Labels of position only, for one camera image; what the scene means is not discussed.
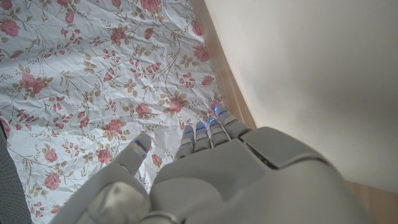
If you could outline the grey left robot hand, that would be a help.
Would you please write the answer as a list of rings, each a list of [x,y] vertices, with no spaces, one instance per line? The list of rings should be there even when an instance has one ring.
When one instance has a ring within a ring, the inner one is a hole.
[[[138,135],[76,191],[54,223],[372,223],[319,152],[269,127],[251,130],[224,107],[183,130],[150,190],[135,178],[151,140]]]

